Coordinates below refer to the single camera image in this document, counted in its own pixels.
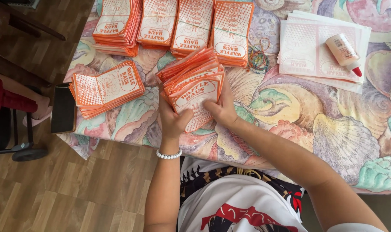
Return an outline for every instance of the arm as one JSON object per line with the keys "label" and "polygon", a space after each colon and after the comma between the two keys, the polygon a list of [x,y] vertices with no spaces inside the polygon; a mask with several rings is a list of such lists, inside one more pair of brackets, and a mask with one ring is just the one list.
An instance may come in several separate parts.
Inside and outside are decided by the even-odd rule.
{"label": "arm", "polygon": [[294,142],[239,118],[227,80],[219,102],[205,102],[204,107],[220,125],[239,135],[276,169],[307,190],[324,231],[337,224],[364,223],[387,232],[380,219],[326,162]]}
{"label": "arm", "polygon": [[[193,111],[186,110],[181,116],[159,96],[162,140],[160,153],[174,155],[179,151],[178,139]],[[180,159],[158,159],[147,193],[144,215],[144,232],[174,232],[180,205]]]}

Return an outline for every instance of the bracelet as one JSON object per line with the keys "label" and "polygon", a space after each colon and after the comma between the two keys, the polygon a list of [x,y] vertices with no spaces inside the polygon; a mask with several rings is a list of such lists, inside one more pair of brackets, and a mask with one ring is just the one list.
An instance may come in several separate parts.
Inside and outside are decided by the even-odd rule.
{"label": "bracelet", "polygon": [[164,154],[160,153],[160,149],[158,149],[156,153],[157,153],[157,156],[162,159],[175,159],[175,158],[180,157],[181,154],[183,154],[183,151],[181,150],[181,148],[179,148],[178,152],[174,155],[164,155]]}

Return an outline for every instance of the person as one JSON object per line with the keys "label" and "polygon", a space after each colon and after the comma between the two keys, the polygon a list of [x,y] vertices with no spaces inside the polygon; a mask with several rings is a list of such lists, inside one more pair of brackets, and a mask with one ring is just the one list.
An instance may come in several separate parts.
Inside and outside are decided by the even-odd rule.
{"label": "person", "polygon": [[[2,81],[2,87],[5,90],[29,98],[35,101],[35,103],[38,105],[37,111],[31,114],[32,126],[40,124],[42,121],[48,119],[51,116],[53,108],[49,106],[50,99],[48,97],[39,95],[19,82],[2,74],[0,74],[0,80]],[[24,117],[23,124],[27,126],[27,116]]]}
{"label": "person", "polygon": [[204,107],[220,126],[244,139],[298,185],[213,161],[186,157],[180,172],[179,136],[193,117],[177,115],[159,98],[162,142],[149,186],[145,232],[306,232],[301,196],[307,190],[323,231],[388,232],[384,224],[326,162],[301,146],[237,116],[229,82],[218,103]]}

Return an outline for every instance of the floral tablecloth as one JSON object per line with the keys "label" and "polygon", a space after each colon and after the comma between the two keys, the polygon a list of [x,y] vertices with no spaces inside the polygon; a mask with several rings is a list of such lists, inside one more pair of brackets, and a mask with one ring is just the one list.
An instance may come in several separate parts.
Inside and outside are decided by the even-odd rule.
{"label": "floral tablecloth", "polygon": [[[391,0],[254,0],[249,43],[270,39],[265,74],[226,68],[234,106],[243,119],[312,151],[329,163],[358,192],[391,193]],[[92,44],[102,0],[96,0],[64,82],[74,72],[100,74],[133,60],[146,87],[144,96],[93,119],[78,113],[74,133],[59,135],[83,158],[99,138],[157,148],[161,142],[155,73],[175,62],[170,52],[140,48],[137,57],[106,55]],[[372,28],[363,94],[279,74],[276,58],[280,20],[294,9],[355,22]],[[194,157],[240,167],[268,169],[289,181],[228,129],[209,122],[182,134],[181,148]]]}

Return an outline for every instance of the laminate flooring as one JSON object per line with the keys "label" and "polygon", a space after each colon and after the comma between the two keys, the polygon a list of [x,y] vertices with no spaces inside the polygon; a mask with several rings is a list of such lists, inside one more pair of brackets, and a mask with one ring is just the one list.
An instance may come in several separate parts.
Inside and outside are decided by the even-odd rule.
{"label": "laminate flooring", "polygon": [[[34,38],[10,27],[0,54],[53,83],[64,79],[94,0],[41,0],[23,13],[63,34]],[[30,80],[0,70],[23,83]],[[53,88],[41,88],[52,97]],[[18,115],[19,141],[27,140]],[[0,155],[0,232],[141,232],[144,205],[157,162],[152,149],[101,140],[88,160],[50,134],[49,120],[34,127],[35,147],[48,156],[14,162]]]}

